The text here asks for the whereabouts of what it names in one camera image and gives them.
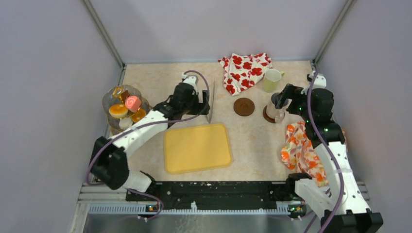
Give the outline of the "orange floral cloth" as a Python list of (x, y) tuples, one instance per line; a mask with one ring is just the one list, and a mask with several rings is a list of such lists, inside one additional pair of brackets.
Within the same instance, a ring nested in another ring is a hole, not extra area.
[(324, 166), (305, 133), (303, 121), (287, 125), (286, 145), (280, 156), (285, 167), (293, 173), (306, 173), (319, 187), (328, 186)]

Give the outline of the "left brown coaster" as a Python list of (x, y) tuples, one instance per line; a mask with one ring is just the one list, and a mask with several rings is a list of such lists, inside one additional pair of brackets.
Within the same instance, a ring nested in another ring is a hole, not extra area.
[(234, 102), (233, 109), (237, 115), (247, 117), (254, 112), (255, 104), (249, 98), (239, 98)]

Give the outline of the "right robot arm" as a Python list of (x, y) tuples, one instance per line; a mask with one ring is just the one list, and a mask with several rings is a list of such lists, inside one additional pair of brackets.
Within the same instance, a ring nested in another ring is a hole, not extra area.
[(342, 129), (332, 119), (333, 93), (324, 88), (287, 84), (276, 97), (277, 109), (290, 104), (287, 112), (305, 122), (305, 133), (322, 162), (331, 196), (313, 179), (299, 174), (285, 186), (291, 200), (302, 198), (320, 218), (321, 233), (376, 233), (383, 225), (381, 213), (373, 212), (354, 177), (346, 152)]

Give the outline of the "brown star cookie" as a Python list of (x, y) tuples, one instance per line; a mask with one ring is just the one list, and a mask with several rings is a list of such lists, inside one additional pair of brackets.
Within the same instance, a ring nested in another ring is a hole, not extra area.
[(125, 103), (126, 100), (127, 100), (129, 97), (130, 97), (129, 91), (128, 91), (128, 90), (125, 90), (125, 91), (123, 91), (123, 92), (121, 93), (121, 95), (120, 95), (120, 100), (121, 100), (123, 103)]

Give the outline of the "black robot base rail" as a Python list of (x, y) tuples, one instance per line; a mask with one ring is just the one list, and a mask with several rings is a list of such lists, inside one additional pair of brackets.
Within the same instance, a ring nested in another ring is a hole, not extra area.
[(165, 204), (164, 210), (186, 210), (195, 203), (199, 210), (275, 210), (281, 204), (299, 205), (285, 182), (156, 182), (147, 190)]

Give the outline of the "metal serving tongs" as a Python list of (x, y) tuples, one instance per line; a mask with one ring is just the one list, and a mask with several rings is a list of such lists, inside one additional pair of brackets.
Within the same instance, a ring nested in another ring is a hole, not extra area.
[(211, 89), (210, 89), (210, 96), (209, 96), (209, 106), (210, 106), (210, 110), (209, 113), (206, 116), (206, 119), (208, 121), (209, 124), (211, 124), (212, 122), (212, 117), (213, 117), (213, 107), (214, 107), (214, 99), (215, 99), (215, 80), (213, 80), (212, 84), (211, 84)]

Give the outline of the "three-tier glass dessert stand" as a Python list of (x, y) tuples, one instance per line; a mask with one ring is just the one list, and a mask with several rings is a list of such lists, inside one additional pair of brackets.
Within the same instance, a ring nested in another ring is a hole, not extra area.
[(111, 88), (103, 96), (102, 106), (113, 135), (128, 129), (151, 110), (149, 102), (131, 85)]

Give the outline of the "pink pearlescent mug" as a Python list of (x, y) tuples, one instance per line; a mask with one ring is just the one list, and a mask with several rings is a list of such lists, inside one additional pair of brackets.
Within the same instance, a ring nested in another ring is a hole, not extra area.
[(288, 100), (285, 100), (282, 107), (280, 109), (276, 108), (278, 104), (278, 96), (280, 93), (273, 93), (269, 103), (263, 110), (264, 118), (270, 123), (280, 123), (283, 121), (286, 112), (286, 106), (289, 103)]

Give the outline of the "green mug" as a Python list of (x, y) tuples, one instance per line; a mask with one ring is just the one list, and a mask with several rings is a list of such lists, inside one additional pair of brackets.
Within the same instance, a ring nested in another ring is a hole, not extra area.
[(267, 93), (274, 92), (284, 75), (284, 71), (279, 71), (274, 68), (267, 70), (263, 77), (263, 90)]

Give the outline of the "pink swirl roll cake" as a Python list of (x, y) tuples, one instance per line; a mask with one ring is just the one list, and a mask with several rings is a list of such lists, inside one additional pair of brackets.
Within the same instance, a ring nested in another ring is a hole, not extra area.
[(142, 101), (138, 96), (129, 96), (124, 102), (127, 109), (133, 113), (137, 112), (140, 109), (141, 103)]

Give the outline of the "orange glazed donut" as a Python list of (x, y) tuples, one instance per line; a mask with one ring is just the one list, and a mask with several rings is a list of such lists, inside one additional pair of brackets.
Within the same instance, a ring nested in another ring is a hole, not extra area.
[(130, 116), (130, 119), (133, 123), (137, 123), (142, 120), (147, 115), (146, 111), (143, 108), (139, 108), (135, 113)]
[(108, 112), (113, 118), (120, 119), (127, 116), (129, 110), (124, 104), (114, 104), (109, 108)]

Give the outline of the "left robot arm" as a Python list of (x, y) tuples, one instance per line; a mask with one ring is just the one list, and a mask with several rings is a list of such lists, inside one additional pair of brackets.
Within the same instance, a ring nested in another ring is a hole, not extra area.
[(158, 133), (177, 122), (199, 115), (207, 115), (210, 89), (198, 92), (192, 83), (179, 83), (174, 93), (158, 103), (139, 122), (111, 138), (100, 137), (95, 141), (88, 167), (93, 174), (110, 189), (134, 189), (143, 200), (154, 198), (156, 188), (153, 179), (142, 171), (131, 171), (129, 159), (133, 153)]

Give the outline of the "right brown coaster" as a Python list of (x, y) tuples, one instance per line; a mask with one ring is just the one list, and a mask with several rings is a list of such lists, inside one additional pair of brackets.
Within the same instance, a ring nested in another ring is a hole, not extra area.
[(262, 114), (266, 121), (276, 123), (277, 109), (275, 107), (265, 106)]

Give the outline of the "yellow plastic tray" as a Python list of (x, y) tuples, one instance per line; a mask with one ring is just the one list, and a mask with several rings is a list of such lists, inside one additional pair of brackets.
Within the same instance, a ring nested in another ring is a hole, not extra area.
[(228, 167), (232, 153), (225, 125), (169, 130), (164, 135), (165, 170), (173, 175)]

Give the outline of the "red poppy cloth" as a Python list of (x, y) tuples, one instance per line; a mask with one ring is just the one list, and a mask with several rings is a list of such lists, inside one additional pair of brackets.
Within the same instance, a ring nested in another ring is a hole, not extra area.
[(253, 87), (263, 79), (264, 73), (273, 67), (273, 61), (266, 53), (223, 57), (218, 60), (223, 67), (223, 87), (231, 96)]

